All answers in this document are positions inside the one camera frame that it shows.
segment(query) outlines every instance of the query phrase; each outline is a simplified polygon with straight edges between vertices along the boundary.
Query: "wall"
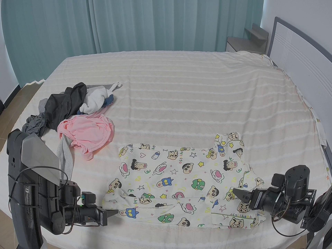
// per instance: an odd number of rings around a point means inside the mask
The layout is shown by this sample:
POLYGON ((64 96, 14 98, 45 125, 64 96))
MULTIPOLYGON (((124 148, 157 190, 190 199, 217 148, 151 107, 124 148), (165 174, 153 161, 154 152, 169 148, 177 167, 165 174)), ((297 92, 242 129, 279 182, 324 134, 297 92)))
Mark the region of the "wall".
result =
POLYGON ((17 87, 18 81, 14 74, 12 64, 7 53, 5 39, 3 38, 2 23, 0 17, 0 100, 5 103, 9 95, 17 87))
POLYGON ((332 0, 264 0, 261 27, 272 34, 280 17, 332 53, 332 0))

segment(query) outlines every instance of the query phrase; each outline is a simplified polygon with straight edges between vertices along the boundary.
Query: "bed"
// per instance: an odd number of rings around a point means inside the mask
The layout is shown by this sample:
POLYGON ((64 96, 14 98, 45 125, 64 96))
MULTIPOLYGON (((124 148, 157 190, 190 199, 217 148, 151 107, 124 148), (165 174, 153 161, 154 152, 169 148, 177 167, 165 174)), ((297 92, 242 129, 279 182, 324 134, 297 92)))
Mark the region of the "bed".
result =
MULTIPOLYGON (((273 47, 269 53, 278 64, 277 57, 283 52, 273 47)), ((323 138, 312 110, 293 81, 267 56, 249 52, 144 51, 70 57, 40 87, 14 128, 21 128, 25 119, 38 111, 39 100, 81 81, 90 85, 123 83, 114 91, 116 100, 106 112, 114 123, 113 142, 90 161, 81 160, 73 151, 72 180, 82 191, 95 193, 98 205, 113 171, 118 169, 119 146, 144 141, 209 147, 217 132, 242 134, 247 161, 266 187, 274 173, 285 173, 299 164, 310 168, 310 188, 317 189, 317 196, 330 186, 323 138)), ((55 131, 46 132, 42 139, 56 152, 59 137, 55 131)), ((0 153, 0 209, 10 216, 5 148, 0 153)), ((286 248, 298 238, 278 235, 266 216, 263 224, 250 230, 129 224, 112 217, 106 227, 75 227, 70 235, 61 236, 43 230, 43 235, 49 243, 65 249, 286 248)), ((299 225, 284 220, 276 227, 285 234, 300 230, 299 225)))

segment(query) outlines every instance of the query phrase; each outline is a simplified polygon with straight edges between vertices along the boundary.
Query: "teal curtain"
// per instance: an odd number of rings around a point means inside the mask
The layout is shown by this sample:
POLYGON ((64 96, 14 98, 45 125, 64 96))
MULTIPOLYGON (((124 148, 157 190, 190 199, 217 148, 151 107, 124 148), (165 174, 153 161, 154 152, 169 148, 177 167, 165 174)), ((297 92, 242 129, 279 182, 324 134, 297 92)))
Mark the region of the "teal curtain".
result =
POLYGON ((2 0, 2 26, 20 85, 66 57, 133 50, 225 51, 260 25, 264 0, 2 0))

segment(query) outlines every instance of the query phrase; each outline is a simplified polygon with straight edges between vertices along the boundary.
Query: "pile of clothes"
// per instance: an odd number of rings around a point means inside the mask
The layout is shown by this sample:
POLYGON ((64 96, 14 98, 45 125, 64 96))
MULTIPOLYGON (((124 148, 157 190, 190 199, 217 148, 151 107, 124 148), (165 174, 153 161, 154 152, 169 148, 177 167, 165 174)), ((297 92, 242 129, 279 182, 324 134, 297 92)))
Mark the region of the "pile of clothes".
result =
POLYGON ((84 159, 91 160, 95 150, 112 141, 114 127, 104 113, 114 101, 113 91, 120 87, 120 82, 109 85, 80 82, 62 93, 51 94, 40 100, 39 115, 28 117, 22 132, 42 137, 47 128, 56 130, 60 137, 57 156, 70 180, 74 166, 70 147, 81 150, 84 159))

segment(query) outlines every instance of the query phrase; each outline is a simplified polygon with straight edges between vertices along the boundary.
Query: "white headboard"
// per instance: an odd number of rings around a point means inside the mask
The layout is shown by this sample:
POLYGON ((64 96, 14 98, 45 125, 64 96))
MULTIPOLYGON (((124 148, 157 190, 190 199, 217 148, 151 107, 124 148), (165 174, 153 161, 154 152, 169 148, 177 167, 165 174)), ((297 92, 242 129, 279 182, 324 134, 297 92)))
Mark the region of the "white headboard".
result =
POLYGON ((313 107, 327 142, 332 145, 332 55, 299 29, 276 17, 268 56, 313 107))

